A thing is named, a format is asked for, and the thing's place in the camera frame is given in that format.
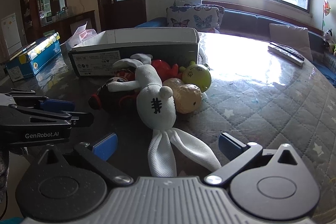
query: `plastic bag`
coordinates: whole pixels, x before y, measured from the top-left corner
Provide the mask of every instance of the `plastic bag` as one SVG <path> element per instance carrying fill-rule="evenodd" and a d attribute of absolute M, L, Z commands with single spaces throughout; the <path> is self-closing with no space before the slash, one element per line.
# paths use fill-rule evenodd
<path fill-rule="evenodd" d="M 83 26 L 78 27 L 73 36 L 65 41 L 68 51 L 70 51 L 74 46 L 97 34 L 95 29 L 86 30 L 86 24 L 87 22 Z"/>

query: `white stuffed rabbit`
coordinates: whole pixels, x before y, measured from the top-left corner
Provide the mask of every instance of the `white stuffed rabbit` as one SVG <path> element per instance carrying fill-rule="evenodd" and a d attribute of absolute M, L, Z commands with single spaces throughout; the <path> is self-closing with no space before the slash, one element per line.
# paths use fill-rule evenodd
<path fill-rule="evenodd" d="M 176 120 L 173 91 L 162 86 L 160 77 L 151 65 L 150 55 L 134 54 L 130 59 L 122 59 L 113 68 L 135 67 L 135 81 L 111 82 L 111 92 L 141 89 L 136 99 L 136 107 L 141 120 L 153 129 L 153 138 L 148 149 L 150 171 L 155 177 L 175 177 L 176 162 L 171 144 L 185 156 L 210 171 L 221 167 L 211 148 L 200 139 L 173 128 Z"/>

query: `window sill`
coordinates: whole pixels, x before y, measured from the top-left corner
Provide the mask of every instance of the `window sill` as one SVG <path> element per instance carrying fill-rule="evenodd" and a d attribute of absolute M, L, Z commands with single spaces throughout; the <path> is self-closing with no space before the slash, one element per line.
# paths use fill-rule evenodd
<path fill-rule="evenodd" d="M 312 18 L 312 15 L 310 13 L 307 13 L 305 11 L 296 9 L 294 7 L 291 7 L 289 5 L 274 0 L 208 0 L 208 1 L 228 2 L 238 5 L 249 6 L 257 9 L 263 9 L 269 12 L 291 17 L 307 23 L 309 23 Z"/>

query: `black cross-stitch mark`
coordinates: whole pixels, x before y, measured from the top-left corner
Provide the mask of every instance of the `black cross-stitch mark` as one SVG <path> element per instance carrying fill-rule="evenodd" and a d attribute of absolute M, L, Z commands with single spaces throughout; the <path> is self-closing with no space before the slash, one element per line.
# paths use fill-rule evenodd
<path fill-rule="evenodd" d="M 154 114 L 158 114 L 160 113 L 160 109 L 162 108 L 161 105 L 161 101 L 158 98 L 153 98 L 153 101 L 151 101 L 152 103 L 152 108 L 154 109 Z"/>

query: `blue and yellow box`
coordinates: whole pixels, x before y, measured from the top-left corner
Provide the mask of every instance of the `blue and yellow box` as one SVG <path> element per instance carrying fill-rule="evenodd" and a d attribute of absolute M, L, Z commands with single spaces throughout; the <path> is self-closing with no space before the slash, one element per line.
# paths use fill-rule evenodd
<path fill-rule="evenodd" d="M 23 48 L 6 63 L 9 77 L 13 82 L 32 77 L 60 52 L 58 32 L 40 38 Z"/>

